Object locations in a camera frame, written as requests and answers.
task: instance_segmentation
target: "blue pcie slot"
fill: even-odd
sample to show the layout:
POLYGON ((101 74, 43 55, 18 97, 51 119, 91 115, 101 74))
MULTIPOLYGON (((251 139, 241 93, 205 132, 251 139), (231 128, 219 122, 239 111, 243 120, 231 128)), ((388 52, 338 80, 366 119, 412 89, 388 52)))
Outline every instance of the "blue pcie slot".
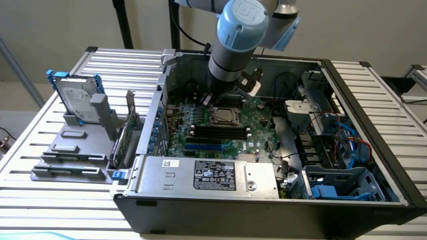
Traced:
POLYGON ((186 144, 186 149, 190 150, 206 150, 206 151, 223 151, 223 146, 219 144, 210 144, 210 145, 205 145, 205 144, 186 144))

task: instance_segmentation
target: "power supply label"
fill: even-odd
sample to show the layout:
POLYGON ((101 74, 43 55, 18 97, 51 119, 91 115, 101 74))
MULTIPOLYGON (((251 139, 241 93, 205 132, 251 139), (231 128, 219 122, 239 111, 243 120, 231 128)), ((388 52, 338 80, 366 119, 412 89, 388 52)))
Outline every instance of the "power supply label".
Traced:
POLYGON ((235 163, 195 161, 193 186, 198 190, 237 191, 235 163))

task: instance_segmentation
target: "black ram slot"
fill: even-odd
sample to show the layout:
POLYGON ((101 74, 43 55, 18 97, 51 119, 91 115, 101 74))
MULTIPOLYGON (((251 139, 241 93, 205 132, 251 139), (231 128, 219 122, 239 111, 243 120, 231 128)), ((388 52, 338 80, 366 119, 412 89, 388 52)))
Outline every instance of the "black ram slot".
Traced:
POLYGON ((222 144, 222 140, 221 139, 215 139, 215 138, 186 138, 186 143, 190 144, 222 144))
POLYGON ((246 127, 195 126, 194 137, 206 139, 247 140, 246 127))
POLYGON ((214 105, 219 108, 242 108, 243 101, 241 97, 223 97, 214 105))

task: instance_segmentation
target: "black pole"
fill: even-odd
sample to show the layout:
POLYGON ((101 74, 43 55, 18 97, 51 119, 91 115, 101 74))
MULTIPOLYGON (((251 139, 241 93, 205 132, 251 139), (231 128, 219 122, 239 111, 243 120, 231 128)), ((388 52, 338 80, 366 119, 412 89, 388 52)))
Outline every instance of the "black pole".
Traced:
POLYGON ((177 24, 181 24, 181 5, 174 2, 174 0, 169 1, 169 20, 170 20, 170 27, 171 27, 171 44, 173 49, 182 49, 182 39, 181 39, 181 30, 177 24))
POLYGON ((118 20, 121 25, 122 39, 126 49, 134 49, 126 0, 113 0, 115 13, 118 14, 118 20))

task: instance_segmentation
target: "metal grate table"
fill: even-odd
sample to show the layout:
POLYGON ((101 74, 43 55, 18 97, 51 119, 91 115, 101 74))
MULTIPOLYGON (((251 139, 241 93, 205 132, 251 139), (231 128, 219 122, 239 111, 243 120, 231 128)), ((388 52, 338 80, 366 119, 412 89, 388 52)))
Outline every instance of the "metal grate table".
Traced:
MULTIPOLYGON (((161 51, 99 48, 97 52, 85 54, 71 73, 101 74, 110 104, 119 115, 127 114, 126 94, 129 89, 134 90, 137 110, 145 116, 162 74, 161 57, 161 51)), ((397 103, 371 68, 362 67, 358 62, 337 61, 334 65, 427 197, 426 129, 420 128, 420 120, 413 118, 406 106, 397 103)), ((65 111, 54 94, 0 161, 0 233, 51 231, 89 240, 205 239, 195 236, 141 236, 133 232, 110 196, 109 184, 31 181, 33 167, 63 127, 65 111)), ((426 238, 427 217, 424 216, 402 226, 382 226, 359 239, 426 238)))

